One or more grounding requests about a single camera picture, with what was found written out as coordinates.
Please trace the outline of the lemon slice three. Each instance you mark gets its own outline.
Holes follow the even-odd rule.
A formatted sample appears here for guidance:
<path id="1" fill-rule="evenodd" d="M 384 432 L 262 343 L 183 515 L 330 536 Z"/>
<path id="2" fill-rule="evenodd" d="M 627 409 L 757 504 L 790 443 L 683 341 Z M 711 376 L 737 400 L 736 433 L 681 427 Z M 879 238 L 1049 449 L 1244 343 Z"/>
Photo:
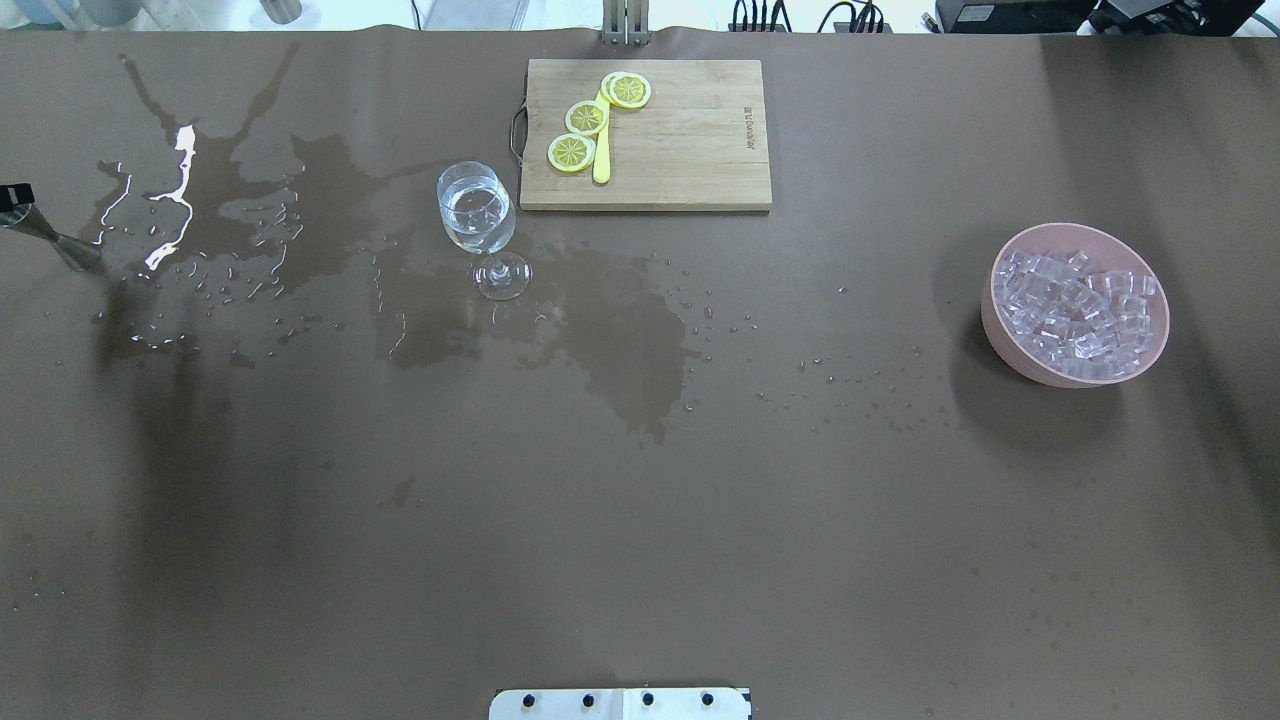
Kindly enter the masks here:
<path id="1" fill-rule="evenodd" d="M 600 94 L 614 108 L 635 110 L 649 104 L 653 87 L 650 81 L 639 73 L 614 70 L 602 78 Z"/>

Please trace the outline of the clear wine glass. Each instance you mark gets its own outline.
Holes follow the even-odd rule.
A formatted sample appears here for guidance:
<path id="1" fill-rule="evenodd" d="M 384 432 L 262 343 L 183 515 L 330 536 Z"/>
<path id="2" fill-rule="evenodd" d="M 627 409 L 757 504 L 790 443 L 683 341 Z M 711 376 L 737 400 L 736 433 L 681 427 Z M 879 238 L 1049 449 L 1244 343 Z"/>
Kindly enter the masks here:
<path id="1" fill-rule="evenodd" d="M 517 299 L 532 278 L 529 261 L 507 249 L 515 236 L 509 195 L 497 173 L 481 161 L 457 161 L 436 182 L 445 234 L 472 256 L 470 275 L 484 297 Z"/>

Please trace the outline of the wooden cutting board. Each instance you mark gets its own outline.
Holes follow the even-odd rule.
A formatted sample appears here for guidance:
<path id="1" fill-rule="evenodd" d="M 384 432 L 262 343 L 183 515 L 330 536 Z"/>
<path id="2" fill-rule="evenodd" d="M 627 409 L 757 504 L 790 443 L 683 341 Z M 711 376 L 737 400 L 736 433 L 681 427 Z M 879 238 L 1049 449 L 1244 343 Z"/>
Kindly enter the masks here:
<path id="1" fill-rule="evenodd" d="M 645 77 L 650 101 L 611 114 L 611 178 L 548 161 L 564 114 L 611 72 Z M 532 59 L 518 202 L 527 211 L 769 211 L 773 205 L 759 60 Z"/>

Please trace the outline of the steel jigger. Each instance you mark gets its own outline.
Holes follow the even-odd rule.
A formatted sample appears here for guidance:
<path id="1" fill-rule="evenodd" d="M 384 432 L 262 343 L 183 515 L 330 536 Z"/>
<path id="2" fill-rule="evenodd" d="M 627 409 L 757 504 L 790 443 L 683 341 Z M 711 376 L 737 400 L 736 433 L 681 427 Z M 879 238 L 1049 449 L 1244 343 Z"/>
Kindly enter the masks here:
<path id="1" fill-rule="evenodd" d="M 19 234 L 45 240 L 73 272 L 88 272 L 100 264 L 100 247 L 55 231 L 35 204 L 1 211 L 1 225 Z"/>

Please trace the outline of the lemon slice one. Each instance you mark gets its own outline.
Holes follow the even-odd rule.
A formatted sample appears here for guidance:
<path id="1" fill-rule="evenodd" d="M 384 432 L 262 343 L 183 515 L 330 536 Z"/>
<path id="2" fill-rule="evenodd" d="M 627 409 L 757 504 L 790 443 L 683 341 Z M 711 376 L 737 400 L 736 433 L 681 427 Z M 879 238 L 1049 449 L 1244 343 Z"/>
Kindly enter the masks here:
<path id="1" fill-rule="evenodd" d="M 547 161 L 561 173 L 572 174 L 585 170 L 594 163 L 595 156 L 595 140 L 580 133 L 558 135 L 547 149 Z"/>

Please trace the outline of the lemon slice two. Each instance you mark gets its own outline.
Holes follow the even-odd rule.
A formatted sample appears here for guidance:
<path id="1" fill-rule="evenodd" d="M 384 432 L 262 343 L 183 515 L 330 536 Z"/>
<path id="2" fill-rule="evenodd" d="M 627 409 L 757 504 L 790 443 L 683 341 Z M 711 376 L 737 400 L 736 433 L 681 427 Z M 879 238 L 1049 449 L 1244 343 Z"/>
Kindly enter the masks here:
<path id="1" fill-rule="evenodd" d="M 611 105 L 599 99 L 582 100 L 564 113 L 564 128 L 573 135 L 595 138 L 609 120 Z"/>

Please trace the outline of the white pedestal column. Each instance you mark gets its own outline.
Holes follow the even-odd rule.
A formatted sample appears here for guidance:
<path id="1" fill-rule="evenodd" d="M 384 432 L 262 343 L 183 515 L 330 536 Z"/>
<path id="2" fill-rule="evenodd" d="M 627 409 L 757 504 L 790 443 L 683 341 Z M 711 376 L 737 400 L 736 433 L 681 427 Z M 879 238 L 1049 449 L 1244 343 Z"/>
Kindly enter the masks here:
<path id="1" fill-rule="evenodd" d="M 498 692 L 489 719 L 753 719 L 733 687 L 530 688 Z"/>

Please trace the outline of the grey usb hub right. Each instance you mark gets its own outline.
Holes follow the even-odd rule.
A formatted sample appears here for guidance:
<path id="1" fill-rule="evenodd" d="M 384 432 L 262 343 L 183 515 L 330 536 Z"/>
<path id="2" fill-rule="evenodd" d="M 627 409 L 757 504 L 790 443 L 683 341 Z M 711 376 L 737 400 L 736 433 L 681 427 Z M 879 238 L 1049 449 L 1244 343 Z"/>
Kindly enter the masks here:
<path id="1" fill-rule="evenodd" d="M 892 32 L 882 3 L 878 1 L 835 1 L 817 28 L 817 33 L 829 29 L 836 35 L 888 35 Z"/>

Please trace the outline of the aluminium frame post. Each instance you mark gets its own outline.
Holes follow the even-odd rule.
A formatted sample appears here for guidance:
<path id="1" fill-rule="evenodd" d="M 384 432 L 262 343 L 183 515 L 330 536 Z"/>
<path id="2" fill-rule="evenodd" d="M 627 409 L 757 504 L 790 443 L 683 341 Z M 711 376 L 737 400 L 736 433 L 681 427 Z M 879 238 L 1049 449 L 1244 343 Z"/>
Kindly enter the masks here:
<path id="1" fill-rule="evenodd" d="M 605 46 L 645 46 L 652 41 L 648 0 L 604 0 L 602 3 L 602 44 Z"/>

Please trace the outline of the pile of clear ice cubes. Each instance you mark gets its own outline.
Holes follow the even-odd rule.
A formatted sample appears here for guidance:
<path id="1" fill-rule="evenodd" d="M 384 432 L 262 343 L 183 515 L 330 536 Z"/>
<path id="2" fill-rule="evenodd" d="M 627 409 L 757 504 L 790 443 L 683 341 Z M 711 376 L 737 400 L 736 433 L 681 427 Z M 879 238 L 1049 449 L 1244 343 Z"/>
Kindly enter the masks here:
<path id="1" fill-rule="evenodd" d="M 1135 375 L 1155 347 L 1155 275 L 1105 270 L 1083 250 L 1007 251 L 995 309 L 1019 348 L 1078 380 Z"/>

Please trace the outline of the yellow plastic stick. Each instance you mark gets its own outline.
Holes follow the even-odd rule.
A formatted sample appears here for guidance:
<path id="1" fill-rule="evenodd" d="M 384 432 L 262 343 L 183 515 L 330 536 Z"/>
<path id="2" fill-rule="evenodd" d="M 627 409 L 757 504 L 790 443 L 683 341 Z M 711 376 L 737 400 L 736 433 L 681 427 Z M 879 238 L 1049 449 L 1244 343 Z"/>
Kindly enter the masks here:
<path id="1" fill-rule="evenodd" d="M 603 106 L 603 122 L 596 133 L 596 151 L 591 165 L 591 179 L 596 186 L 608 184 L 612 177 L 611 156 L 611 113 L 612 101 L 604 91 L 596 94 L 596 101 Z"/>

